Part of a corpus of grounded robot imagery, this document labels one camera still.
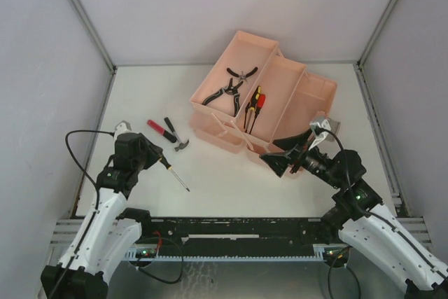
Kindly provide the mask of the yellow black screwdriver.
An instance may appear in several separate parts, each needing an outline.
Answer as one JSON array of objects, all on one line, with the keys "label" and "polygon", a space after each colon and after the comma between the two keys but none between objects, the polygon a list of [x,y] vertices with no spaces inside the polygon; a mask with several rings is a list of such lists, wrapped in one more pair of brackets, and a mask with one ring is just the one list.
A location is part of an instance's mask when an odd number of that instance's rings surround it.
[{"label": "yellow black screwdriver", "polygon": [[183,186],[183,188],[187,191],[190,192],[189,187],[184,183],[184,181],[179,177],[179,175],[174,171],[173,166],[168,162],[168,160],[166,159],[166,157],[164,155],[160,156],[159,159],[160,163],[165,167],[165,169],[170,172],[173,177]]},{"label": "yellow black screwdriver", "polygon": [[251,121],[252,114],[255,112],[260,95],[261,95],[261,87],[258,85],[256,87],[256,89],[254,90],[254,92],[245,108],[245,115],[244,115],[244,130],[245,130],[245,132],[247,132],[247,130],[249,128],[249,122]]}]

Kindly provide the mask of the black claw hammer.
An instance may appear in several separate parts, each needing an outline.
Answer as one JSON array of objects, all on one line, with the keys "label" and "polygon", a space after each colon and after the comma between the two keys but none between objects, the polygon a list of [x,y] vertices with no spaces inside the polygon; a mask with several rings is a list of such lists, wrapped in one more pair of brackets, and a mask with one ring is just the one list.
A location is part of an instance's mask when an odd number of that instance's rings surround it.
[{"label": "black claw hammer", "polygon": [[174,148],[176,152],[179,152],[183,149],[185,149],[188,144],[189,144],[189,140],[187,139],[186,141],[182,141],[181,138],[179,137],[179,135],[177,134],[172,122],[170,121],[170,119],[168,117],[164,118],[165,123],[167,124],[167,127],[169,128],[169,130],[172,132],[172,134],[176,137],[176,140],[178,142],[178,145]]}]

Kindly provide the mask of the beige tool box latch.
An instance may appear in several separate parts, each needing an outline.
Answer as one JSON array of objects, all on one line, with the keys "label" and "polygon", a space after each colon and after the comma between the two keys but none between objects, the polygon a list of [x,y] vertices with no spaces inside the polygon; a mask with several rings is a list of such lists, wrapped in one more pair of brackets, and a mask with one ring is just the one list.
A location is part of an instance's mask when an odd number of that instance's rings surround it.
[{"label": "beige tool box latch", "polygon": [[341,122],[337,121],[337,120],[330,119],[329,123],[330,123],[331,132],[337,136],[339,133],[340,127],[341,127]]}]

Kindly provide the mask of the pink translucent tool box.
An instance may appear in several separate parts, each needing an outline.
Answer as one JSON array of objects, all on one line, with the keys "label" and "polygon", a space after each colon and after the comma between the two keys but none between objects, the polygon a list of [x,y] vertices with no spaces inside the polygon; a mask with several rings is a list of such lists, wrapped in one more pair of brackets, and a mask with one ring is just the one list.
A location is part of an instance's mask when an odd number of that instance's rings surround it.
[{"label": "pink translucent tool box", "polygon": [[267,146],[257,146],[247,143],[243,135],[243,133],[249,134],[253,123],[255,112],[245,132],[245,108],[257,86],[258,84],[240,108],[235,121],[223,121],[212,113],[204,114],[195,110],[190,119],[190,126],[196,136],[230,153],[243,152],[249,160],[260,164],[259,155],[279,151],[279,148],[272,143],[275,139],[306,132],[309,123],[315,117],[328,116],[337,89],[335,81],[309,72],[306,68],[279,121],[273,140]]}]

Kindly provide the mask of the red black screwdriver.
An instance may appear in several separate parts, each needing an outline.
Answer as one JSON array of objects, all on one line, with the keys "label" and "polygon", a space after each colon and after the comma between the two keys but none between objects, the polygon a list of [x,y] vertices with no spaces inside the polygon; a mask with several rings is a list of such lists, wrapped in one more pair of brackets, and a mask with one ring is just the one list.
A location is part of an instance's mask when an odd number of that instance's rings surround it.
[{"label": "red black screwdriver", "polygon": [[265,94],[261,94],[260,97],[258,98],[257,104],[255,106],[256,108],[255,108],[255,115],[254,115],[253,123],[252,123],[250,131],[248,132],[249,134],[252,133],[253,127],[256,123],[256,119],[257,119],[258,115],[260,114],[260,111],[265,103],[265,98],[266,98]]}]

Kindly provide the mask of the black handled pliers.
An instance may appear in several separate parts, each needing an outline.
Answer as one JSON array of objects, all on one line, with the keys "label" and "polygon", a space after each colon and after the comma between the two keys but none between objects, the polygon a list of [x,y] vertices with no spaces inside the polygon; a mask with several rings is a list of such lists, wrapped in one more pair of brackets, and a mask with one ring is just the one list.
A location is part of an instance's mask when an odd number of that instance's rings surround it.
[{"label": "black handled pliers", "polygon": [[258,71],[257,67],[254,67],[251,71],[244,73],[243,71],[241,73],[237,73],[233,70],[231,70],[231,68],[227,68],[226,71],[229,73],[229,75],[238,78],[240,81],[245,81],[247,82],[247,79],[249,77],[251,77],[252,75],[256,74]]}]

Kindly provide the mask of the red utility knife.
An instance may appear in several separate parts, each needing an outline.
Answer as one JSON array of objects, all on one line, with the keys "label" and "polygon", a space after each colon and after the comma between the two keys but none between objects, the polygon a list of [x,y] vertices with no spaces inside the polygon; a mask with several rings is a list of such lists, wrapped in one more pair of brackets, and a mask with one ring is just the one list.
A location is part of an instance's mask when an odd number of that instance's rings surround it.
[{"label": "red utility knife", "polygon": [[161,134],[164,138],[168,139],[170,142],[172,142],[172,143],[176,142],[176,137],[172,133],[168,132],[165,128],[158,125],[153,120],[148,120],[147,124],[149,127],[151,127],[153,130],[155,130],[157,133]]}]

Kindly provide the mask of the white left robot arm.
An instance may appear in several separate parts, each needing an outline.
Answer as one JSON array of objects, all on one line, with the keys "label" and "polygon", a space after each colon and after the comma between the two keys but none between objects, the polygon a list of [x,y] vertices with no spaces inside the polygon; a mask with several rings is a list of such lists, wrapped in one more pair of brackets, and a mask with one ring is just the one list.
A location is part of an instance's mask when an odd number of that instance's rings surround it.
[{"label": "white left robot arm", "polygon": [[162,149],[143,134],[114,137],[114,152],[97,176],[97,197],[72,243],[41,283],[47,298],[106,298],[109,283],[142,234],[148,211],[127,207],[141,171],[162,160]]}]

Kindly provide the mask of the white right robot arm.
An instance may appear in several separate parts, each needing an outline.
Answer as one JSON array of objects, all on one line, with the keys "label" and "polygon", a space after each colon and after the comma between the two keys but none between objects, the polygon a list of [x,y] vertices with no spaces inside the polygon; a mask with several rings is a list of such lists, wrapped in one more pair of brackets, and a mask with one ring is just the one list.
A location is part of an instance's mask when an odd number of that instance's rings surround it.
[{"label": "white right robot arm", "polygon": [[320,152],[315,141],[328,133],[317,127],[277,139],[279,152],[259,158],[277,176],[303,169],[336,189],[334,207],[321,217],[326,238],[338,238],[362,253],[405,298],[446,298],[447,264],[410,234],[363,179],[367,170],[356,151],[341,147],[333,158]]}]

